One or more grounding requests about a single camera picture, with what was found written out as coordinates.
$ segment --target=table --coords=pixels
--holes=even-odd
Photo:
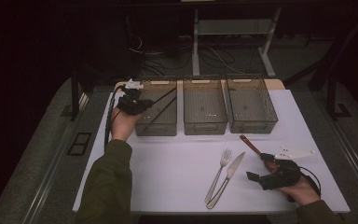
[[[322,184],[322,198],[334,212],[349,212],[350,209],[328,170],[292,93],[280,90],[282,85],[276,81],[268,82],[267,85],[271,87],[271,83],[275,84],[275,90],[269,88],[268,92],[279,121],[270,134],[247,133],[246,136],[256,147],[270,154],[277,153],[281,146],[315,151],[315,156],[298,159],[297,164],[312,170],[318,176]],[[296,203],[287,202],[280,192],[262,190],[259,184],[247,179],[246,171],[260,175],[267,175],[268,171],[258,156],[240,140],[240,134],[231,133],[228,126],[223,135],[184,135],[181,81],[178,81],[177,96],[176,136],[139,137],[133,133],[128,140],[133,148],[133,214],[276,214],[291,212],[296,208]],[[74,211],[80,205],[91,165],[103,155],[107,110],[108,105],[76,196]],[[233,158],[243,151],[246,154],[219,202],[214,209],[209,210],[204,199],[220,167],[220,157],[225,148],[232,149]],[[222,172],[217,188],[225,176],[226,169]]]

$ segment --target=plastic storage bin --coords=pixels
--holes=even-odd
[[[278,117],[259,75],[227,75],[227,112],[232,133],[271,133]]]
[[[220,77],[184,77],[183,88],[185,134],[224,134],[227,112]]]
[[[177,123],[176,77],[143,77],[141,84],[144,85],[144,88],[139,99],[157,102],[148,108],[143,117],[136,122],[136,134],[138,136],[175,136]]]

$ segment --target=butter knife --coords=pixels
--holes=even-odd
[[[206,204],[206,207],[208,209],[214,208],[217,201],[219,201],[220,196],[222,195],[223,191],[225,190],[228,181],[231,179],[231,177],[234,175],[235,171],[237,170],[238,166],[241,164],[242,158],[245,155],[245,152],[242,152],[235,160],[232,162],[228,168],[227,168],[227,177],[225,181],[222,184],[222,187],[217,191],[217,193],[214,195],[214,197],[211,199],[210,202]]]

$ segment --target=sleeve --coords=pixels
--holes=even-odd
[[[320,200],[297,208],[299,224],[345,224],[346,222],[336,215]]]
[[[89,171],[75,223],[131,223],[132,148],[112,140]]]

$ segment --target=silver fork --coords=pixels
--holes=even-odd
[[[222,159],[220,159],[219,172],[217,172],[217,175],[214,178],[211,188],[209,189],[208,194],[206,195],[206,198],[205,198],[206,203],[208,203],[211,200],[212,194],[213,194],[214,188],[216,187],[216,183],[217,183],[217,180],[219,179],[220,173],[222,173],[223,167],[227,166],[230,157],[231,157],[231,150],[227,148],[225,150],[225,152],[223,153]]]

